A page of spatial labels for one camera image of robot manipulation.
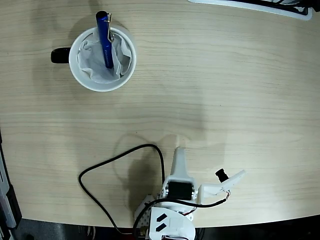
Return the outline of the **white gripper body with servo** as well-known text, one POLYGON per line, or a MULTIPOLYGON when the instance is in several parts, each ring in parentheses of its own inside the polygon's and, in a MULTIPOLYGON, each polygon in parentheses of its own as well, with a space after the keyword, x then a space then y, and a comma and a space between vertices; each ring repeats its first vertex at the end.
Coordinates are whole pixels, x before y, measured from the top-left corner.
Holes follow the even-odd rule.
POLYGON ((162 177, 162 189, 158 199, 179 200, 195 203, 198 190, 193 177, 168 175, 162 177))

